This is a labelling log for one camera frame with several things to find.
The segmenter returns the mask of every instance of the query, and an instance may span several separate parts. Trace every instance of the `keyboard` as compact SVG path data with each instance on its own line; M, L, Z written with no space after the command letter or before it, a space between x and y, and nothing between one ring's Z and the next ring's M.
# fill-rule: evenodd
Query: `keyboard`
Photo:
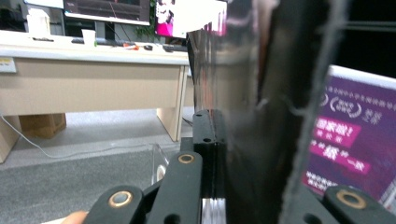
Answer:
M75 37L72 40L73 44L84 44L84 38ZM125 41L125 40L107 40L104 38L96 38L97 45L106 45L106 46L118 46L123 47L124 44L128 44L129 46L134 45L134 42Z
M187 46L181 45L163 45L165 51L183 51L187 52Z

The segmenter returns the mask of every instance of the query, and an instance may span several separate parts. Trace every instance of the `white cup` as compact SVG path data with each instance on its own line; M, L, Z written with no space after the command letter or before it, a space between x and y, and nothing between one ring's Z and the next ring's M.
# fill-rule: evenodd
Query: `white cup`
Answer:
M94 47L96 41L96 32L94 30L81 30L84 38L84 44L88 47Z

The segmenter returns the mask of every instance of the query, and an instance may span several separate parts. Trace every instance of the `monitor screen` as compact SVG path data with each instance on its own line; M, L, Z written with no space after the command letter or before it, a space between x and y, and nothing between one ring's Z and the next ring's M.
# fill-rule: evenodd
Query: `monitor screen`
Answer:
M41 7L64 8L64 0L24 0L24 3Z
M155 34L185 38L188 31L210 29L224 35L226 16L223 1L156 0Z
M185 38L186 32L177 29L175 19L177 0L157 0L155 7L155 34L168 37Z
M66 17L149 25L149 0L64 0Z

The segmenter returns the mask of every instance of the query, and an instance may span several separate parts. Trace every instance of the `metal hole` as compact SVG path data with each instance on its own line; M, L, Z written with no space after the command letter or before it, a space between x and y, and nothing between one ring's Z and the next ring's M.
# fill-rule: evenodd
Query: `metal hole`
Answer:
M178 161L184 164L188 164L194 161L194 157L190 154L183 154L178 157Z
M180 223L180 216L179 215L169 215L163 221L163 224L179 224Z
M318 218L315 215L309 214L309 213L305 214L304 222L306 224L322 224L322 221L320 220L320 218Z
M366 201L354 192L349 192L347 190L341 189L336 194L337 199L343 203L348 205L349 207L353 207L356 209L363 209L367 206Z
M127 204L129 204L134 196L129 191L119 191L113 194L110 199L108 200L108 204L114 208L120 208Z

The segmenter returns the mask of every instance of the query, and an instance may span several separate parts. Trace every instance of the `finger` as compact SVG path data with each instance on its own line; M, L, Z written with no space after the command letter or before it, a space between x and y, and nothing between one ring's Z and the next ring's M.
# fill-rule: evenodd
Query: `finger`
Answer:
M87 214L88 213L85 211L72 213L62 222L62 224L82 224Z

